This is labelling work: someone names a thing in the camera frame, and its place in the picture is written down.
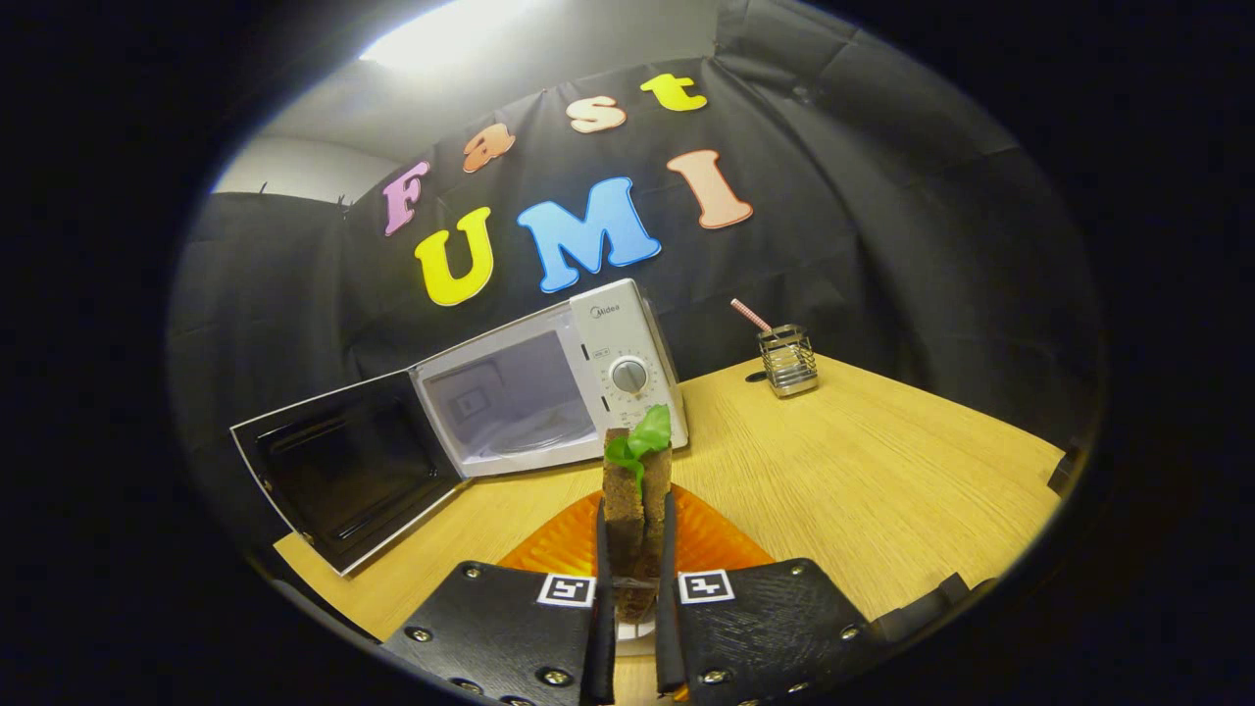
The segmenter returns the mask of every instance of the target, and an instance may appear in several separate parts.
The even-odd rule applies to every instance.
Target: sandwich
[[[663,517],[671,490],[671,418],[666,405],[636,429],[606,430],[601,490],[615,587],[615,614],[640,623],[658,596]]]

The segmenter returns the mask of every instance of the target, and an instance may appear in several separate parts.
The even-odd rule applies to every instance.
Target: white microwave
[[[231,434],[275,510],[344,576],[467,479],[599,458],[607,429],[654,405],[685,446],[670,352],[622,278]]]

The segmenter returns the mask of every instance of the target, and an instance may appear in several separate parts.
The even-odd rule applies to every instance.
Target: table surface
[[[813,559],[870,619],[954,572],[968,586],[1005,572],[1058,504],[1047,480],[1063,451],[816,360],[820,387],[792,399],[744,381],[758,360],[681,384],[689,445],[674,453],[673,480],[777,561]],[[343,578],[295,534],[275,548],[328,603],[387,640],[456,564],[501,561],[600,488],[600,459],[478,479]],[[659,703],[653,657],[619,658],[615,692],[619,703]]]

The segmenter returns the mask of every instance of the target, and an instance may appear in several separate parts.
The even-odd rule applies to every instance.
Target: pink straw
[[[738,310],[738,311],[740,311],[742,316],[745,316],[747,319],[749,319],[750,321],[753,321],[753,324],[756,326],[763,329],[766,332],[771,332],[772,331],[772,326],[767,325],[767,321],[764,321],[758,313],[750,311],[749,306],[745,306],[744,303],[742,303],[740,300],[733,298],[732,300],[732,307],[735,308],[735,310]]]

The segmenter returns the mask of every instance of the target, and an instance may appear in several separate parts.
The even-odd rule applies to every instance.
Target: black backdrop
[[[921,387],[1068,446],[1101,394],[1101,326],[1079,234],[1042,172],[958,89],[875,36],[797,4],[730,3],[714,58],[633,66],[550,88],[466,125],[344,212],[284,196],[215,194],[184,247],[168,334],[172,400],[197,483],[241,542],[269,556],[286,533],[227,428],[388,374],[472,335],[622,276],[654,298],[681,380],[756,356],[738,296],[809,326],[823,355]],[[692,76],[698,110],[639,85]],[[611,95],[614,129],[570,127],[566,107]],[[502,122],[517,142],[474,173],[463,147]],[[754,214],[704,229],[671,157],[715,149]],[[419,159],[414,217],[385,237],[382,188]],[[584,216],[589,188],[631,178],[663,251],[582,271],[543,293],[532,234],[552,199]],[[424,290],[414,246],[447,228],[469,268],[463,214],[488,206],[496,268],[451,307]]]

